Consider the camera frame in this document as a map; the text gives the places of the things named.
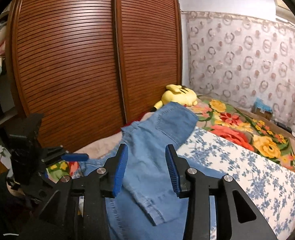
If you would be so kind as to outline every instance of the blue handle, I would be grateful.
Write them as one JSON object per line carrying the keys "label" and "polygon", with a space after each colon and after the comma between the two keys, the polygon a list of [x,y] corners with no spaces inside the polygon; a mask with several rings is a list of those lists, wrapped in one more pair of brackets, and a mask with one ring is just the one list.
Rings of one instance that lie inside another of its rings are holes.
{"label": "blue handle", "polygon": [[61,159],[67,162],[85,162],[89,156],[86,153],[66,153],[61,156]]}

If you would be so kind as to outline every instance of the blue jeans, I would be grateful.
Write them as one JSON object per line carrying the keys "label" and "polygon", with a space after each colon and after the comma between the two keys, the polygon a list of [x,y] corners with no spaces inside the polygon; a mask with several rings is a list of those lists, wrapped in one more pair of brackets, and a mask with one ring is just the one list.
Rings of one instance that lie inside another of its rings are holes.
{"label": "blue jeans", "polygon": [[[122,141],[129,148],[123,186],[155,225],[179,216],[172,207],[177,203],[166,165],[165,148],[177,150],[191,135],[198,117],[178,103],[170,102],[143,122],[122,128]],[[119,145],[102,159],[82,164],[83,174],[102,167],[115,156]]]}
{"label": "blue jeans", "polygon": [[[179,199],[173,192],[165,148],[173,144],[177,150],[188,139],[197,121],[190,110],[170,102],[149,119],[122,128],[120,143],[128,146],[129,158],[121,192],[115,199],[106,198],[112,239],[182,239],[188,200]],[[83,174],[86,176],[102,167],[107,158],[115,156],[118,147],[102,159],[81,163]],[[208,176],[223,176],[188,162]]]}
{"label": "blue jeans", "polygon": [[[205,175],[221,178],[224,173],[212,170],[188,160],[191,167]],[[169,211],[179,214],[178,218],[153,226],[149,218],[136,203],[129,191],[122,187],[115,199],[106,198],[106,211],[110,225],[111,240],[182,240],[188,211],[188,199],[174,200]],[[210,197],[211,227],[216,225],[215,201]]]}

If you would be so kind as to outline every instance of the floral blanket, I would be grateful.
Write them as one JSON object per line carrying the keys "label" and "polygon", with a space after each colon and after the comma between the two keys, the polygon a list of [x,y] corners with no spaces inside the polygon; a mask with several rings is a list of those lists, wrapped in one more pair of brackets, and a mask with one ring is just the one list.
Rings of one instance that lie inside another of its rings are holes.
{"label": "floral blanket", "polygon": [[264,121],[215,99],[198,100],[198,104],[189,109],[198,115],[198,126],[204,130],[295,172],[295,154],[289,138],[273,132]]}
{"label": "floral blanket", "polygon": [[46,168],[47,176],[57,183],[64,175],[70,175],[72,179],[83,177],[80,164],[78,162],[60,161]]}
{"label": "floral blanket", "polygon": [[[294,172],[199,127],[195,127],[177,154],[231,175],[260,210],[278,240],[286,240],[294,230]],[[214,223],[210,239],[217,239]]]}

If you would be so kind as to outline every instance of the box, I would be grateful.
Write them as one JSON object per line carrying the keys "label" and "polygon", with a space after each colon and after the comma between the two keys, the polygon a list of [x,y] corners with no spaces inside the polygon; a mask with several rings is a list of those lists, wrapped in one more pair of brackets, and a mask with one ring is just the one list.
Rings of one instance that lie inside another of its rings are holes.
{"label": "box", "polygon": [[258,108],[258,107],[254,107],[254,110],[252,111],[252,113],[257,114],[259,116],[262,116],[262,117],[264,117],[265,119],[267,119],[269,121],[272,118],[272,113],[271,112],[265,111],[265,110],[263,110],[261,108]]}

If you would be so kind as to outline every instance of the blue object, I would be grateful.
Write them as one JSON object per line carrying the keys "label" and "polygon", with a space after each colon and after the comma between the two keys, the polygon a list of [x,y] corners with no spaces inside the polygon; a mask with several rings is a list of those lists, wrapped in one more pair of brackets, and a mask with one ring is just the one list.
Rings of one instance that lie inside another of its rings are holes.
{"label": "blue object", "polygon": [[129,156],[129,148],[127,147],[127,145],[124,145],[124,147],[122,148],[119,162],[115,170],[115,174],[114,174],[114,183],[113,183],[113,190],[112,190],[112,194],[114,197],[116,197],[117,194],[121,191],[126,164],[128,161],[128,156]]}
{"label": "blue object", "polygon": [[254,107],[255,108],[260,108],[261,110],[264,110],[266,112],[270,112],[273,113],[273,110],[270,106],[266,105],[263,103],[263,100],[260,98],[256,98],[255,102],[254,102]]}
{"label": "blue object", "polygon": [[86,162],[89,156],[86,153],[66,153],[61,159],[67,162]]}
{"label": "blue object", "polygon": [[[123,186],[155,225],[181,216],[164,156],[168,144],[177,150],[191,135],[198,117],[178,103],[170,102],[143,122],[123,127],[120,143],[129,148]],[[86,176],[115,156],[119,145],[101,159],[80,163]]]}
{"label": "blue object", "polygon": [[[221,178],[225,175],[191,160],[188,160],[188,163],[191,167],[198,169],[207,176]],[[158,226],[153,226],[150,218],[145,215],[141,207],[135,202],[131,193],[122,187],[121,192],[115,199],[105,199],[111,240],[182,240],[188,202],[187,198],[176,198],[175,202],[168,206],[168,208],[170,208],[170,212],[177,213],[178,218]],[[210,214],[211,227],[214,227],[216,224],[216,213],[215,200],[212,196],[210,197]]]}
{"label": "blue object", "polygon": [[179,196],[179,193],[181,192],[180,177],[175,166],[173,157],[170,153],[169,146],[166,146],[166,165],[169,170],[173,191],[176,193],[177,196]]}

